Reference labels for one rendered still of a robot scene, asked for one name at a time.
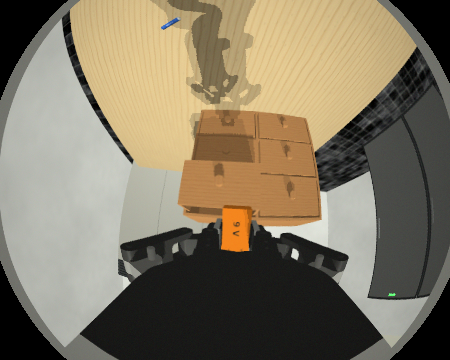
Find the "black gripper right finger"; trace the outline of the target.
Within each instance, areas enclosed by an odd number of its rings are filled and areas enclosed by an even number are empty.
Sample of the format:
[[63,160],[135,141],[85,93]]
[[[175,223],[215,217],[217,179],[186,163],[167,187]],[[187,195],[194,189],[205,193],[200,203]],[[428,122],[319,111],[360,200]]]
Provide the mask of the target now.
[[[299,253],[298,260],[291,257],[293,248]],[[255,251],[255,256],[275,257],[307,264],[325,272],[337,284],[349,259],[344,253],[292,233],[282,233],[280,238],[272,237],[271,232],[258,225],[256,220],[252,220],[250,224],[249,251]]]

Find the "orange-brown wooden chest of drawers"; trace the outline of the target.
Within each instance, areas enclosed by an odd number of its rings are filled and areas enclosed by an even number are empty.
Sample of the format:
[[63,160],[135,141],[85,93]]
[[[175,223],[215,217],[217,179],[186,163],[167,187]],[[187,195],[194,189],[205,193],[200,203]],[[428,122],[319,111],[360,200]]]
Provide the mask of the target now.
[[[200,133],[200,128],[201,128],[201,123],[202,123],[202,118],[203,118],[203,114],[204,111],[235,111],[235,112],[252,112],[254,113],[255,116],[255,138],[243,138],[243,137],[222,137],[222,136],[199,136]],[[300,119],[304,119],[305,120],[305,124],[306,124],[306,128],[307,128],[307,132],[308,132],[308,136],[309,136],[309,140],[310,140],[310,144],[304,144],[304,143],[297,143],[297,142],[289,142],[289,141],[280,141],[280,140],[270,140],[270,139],[258,139],[258,113],[263,113],[263,114],[273,114],[273,115],[281,115],[281,116],[288,116],[288,117],[294,117],[294,118],[300,118]],[[299,145],[306,145],[306,146],[311,146],[311,150],[312,150],[312,156],[313,156],[313,161],[314,161],[314,168],[315,168],[315,177],[314,178],[310,178],[310,177],[296,177],[296,176],[281,176],[281,175],[265,175],[265,174],[261,174],[261,177],[275,177],[275,178],[291,178],[291,179],[306,179],[306,180],[316,180],[317,183],[317,194],[318,194],[318,209],[319,209],[319,215],[312,218],[258,218],[259,217],[259,211],[257,212],[257,214],[252,217],[252,220],[256,220],[258,225],[262,225],[262,226],[266,226],[269,224],[272,224],[270,226],[281,226],[285,223],[285,225],[283,226],[299,226],[302,224],[307,224],[307,223],[311,223],[311,222],[315,222],[315,221],[319,221],[322,220],[322,214],[321,214],[321,197],[320,197],[320,186],[319,186],[319,178],[318,178],[318,170],[317,170],[317,164],[316,164],[316,158],[315,158],[315,153],[314,153],[314,148],[313,148],[313,143],[312,143],[312,139],[311,139],[311,134],[310,134],[310,130],[308,127],[308,123],[307,123],[307,119],[306,118],[302,118],[302,117],[296,117],[296,116],[290,116],[290,115],[283,115],[283,114],[276,114],[276,113],[267,113],[267,112],[256,112],[256,111],[242,111],[242,110],[202,110],[201,111],[201,115],[200,115],[200,119],[199,119],[199,124],[198,124],[198,128],[197,128],[197,133],[196,133],[196,137],[195,137],[195,142],[194,142],[194,147],[193,147],[193,152],[192,152],[192,158],[191,160],[195,160],[195,155],[196,155],[196,149],[197,149],[197,145],[198,145],[198,141],[199,141],[199,137],[216,137],[216,138],[238,138],[238,139],[253,139],[256,140],[256,146],[257,146],[257,163],[259,163],[259,140],[260,141],[271,141],[271,142],[281,142],[281,143],[290,143],[290,144],[299,144]],[[211,222],[216,222],[217,218],[223,218],[222,216],[219,215],[207,215],[207,214],[196,214],[196,213],[191,213],[189,211],[187,211],[186,209],[183,210],[183,215],[184,216],[188,216],[190,218],[193,218],[195,220],[198,221],[203,221],[203,222],[207,222],[207,223],[211,223]],[[260,221],[260,222],[259,222]],[[276,222],[276,223],[275,223]],[[288,223],[289,222],[289,223]],[[299,222],[299,223],[298,223]],[[307,223],[306,223],[307,222]],[[296,224],[297,223],[297,224]],[[295,224],[295,225],[294,225]]]

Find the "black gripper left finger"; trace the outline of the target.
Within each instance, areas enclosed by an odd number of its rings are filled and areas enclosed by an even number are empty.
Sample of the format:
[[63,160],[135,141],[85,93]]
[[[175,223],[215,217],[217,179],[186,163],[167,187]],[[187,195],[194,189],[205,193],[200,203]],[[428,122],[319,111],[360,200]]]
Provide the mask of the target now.
[[[174,261],[192,253],[192,258],[221,256],[222,219],[217,218],[216,222],[209,223],[207,227],[202,229],[200,234],[193,234],[192,229],[183,227],[121,244],[120,249],[129,282],[153,266]],[[173,253],[172,247],[176,243],[178,243],[178,252]]]

